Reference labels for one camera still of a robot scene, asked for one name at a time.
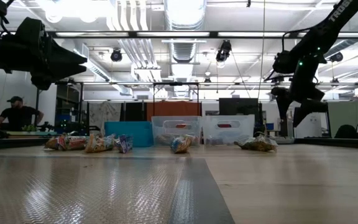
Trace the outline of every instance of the ceiling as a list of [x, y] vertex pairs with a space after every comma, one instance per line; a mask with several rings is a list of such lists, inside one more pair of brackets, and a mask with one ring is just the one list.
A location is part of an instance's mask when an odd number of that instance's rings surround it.
[[[92, 1], [94, 8], [102, 7], [107, 1]], [[252, 0], [251, 7], [245, 7], [246, 1], [207, 0], [207, 8], [203, 30], [243, 30], [243, 31], [287, 31], [313, 26], [329, 14], [337, 1], [333, 0]], [[162, 0], [148, 0], [147, 25], [150, 30], [165, 30], [165, 19]], [[128, 1], [127, 20], [130, 21]], [[9, 30], [15, 30], [25, 17], [42, 19], [47, 29], [59, 31], [109, 30], [103, 13], [92, 23], [83, 22], [78, 17], [64, 17], [58, 23], [48, 22], [45, 11], [34, 1], [16, 1], [8, 9], [7, 19]], [[358, 31], [358, 13], [344, 26], [342, 31]], [[76, 39], [77, 44], [86, 44], [90, 49], [90, 57], [97, 61], [110, 76], [117, 81], [133, 80], [129, 75], [131, 61], [123, 54], [121, 62], [112, 62], [109, 50], [120, 47], [117, 39]], [[214, 59], [221, 39], [207, 39], [206, 43], [198, 44], [193, 76], [202, 82], [206, 72], [210, 72], [213, 82], [239, 81], [241, 74], [248, 82], [259, 82], [272, 69], [274, 56], [282, 50], [280, 40], [232, 39], [232, 52], [224, 68], [217, 68]], [[290, 50], [298, 40], [286, 40], [285, 47]], [[170, 54], [168, 44], [161, 39], [152, 39], [154, 54], [161, 67], [161, 76], [171, 75]], [[333, 76], [358, 71], [358, 43], [342, 50], [344, 60], [339, 63], [321, 65], [319, 80], [329, 82]], [[85, 72], [75, 75], [78, 81], [93, 82], [94, 75]], [[358, 82], [358, 74], [350, 76], [343, 82]]]

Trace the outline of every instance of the clear plastic bin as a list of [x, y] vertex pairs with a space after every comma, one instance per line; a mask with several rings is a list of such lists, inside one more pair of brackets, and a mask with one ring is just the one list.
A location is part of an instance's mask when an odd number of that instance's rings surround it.
[[233, 145], [238, 139], [254, 135], [255, 115], [204, 116], [205, 146]]
[[170, 146], [175, 137], [185, 134], [195, 137], [191, 146], [200, 144], [200, 116], [154, 116], [152, 127], [155, 146]]

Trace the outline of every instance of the metal plate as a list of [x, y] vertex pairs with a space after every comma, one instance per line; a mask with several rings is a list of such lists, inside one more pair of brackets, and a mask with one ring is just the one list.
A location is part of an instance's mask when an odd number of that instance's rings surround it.
[[[200, 189], [218, 199], [222, 214]], [[232, 222], [204, 159], [0, 157], [0, 223], [211, 223], [205, 218], [220, 216]]]

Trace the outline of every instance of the table surface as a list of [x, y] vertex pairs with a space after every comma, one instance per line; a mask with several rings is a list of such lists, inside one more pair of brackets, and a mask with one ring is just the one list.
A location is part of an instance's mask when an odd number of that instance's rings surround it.
[[42, 147], [0, 149], [0, 156], [204, 158], [236, 223], [358, 223], [358, 149], [286, 145], [277, 153], [237, 147], [166, 147], [83, 154]]

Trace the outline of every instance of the storage container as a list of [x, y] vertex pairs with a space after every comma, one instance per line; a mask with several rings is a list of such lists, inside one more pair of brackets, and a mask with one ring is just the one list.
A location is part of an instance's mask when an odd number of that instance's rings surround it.
[[132, 136], [133, 147], [153, 146], [152, 123], [149, 121], [107, 121], [104, 123], [104, 130], [107, 136]]
[[152, 126], [156, 146], [170, 146], [175, 137], [186, 134], [195, 137], [191, 146], [200, 144], [200, 116], [154, 116]]
[[206, 146], [233, 145], [238, 139], [253, 137], [255, 115], [204, 116]]

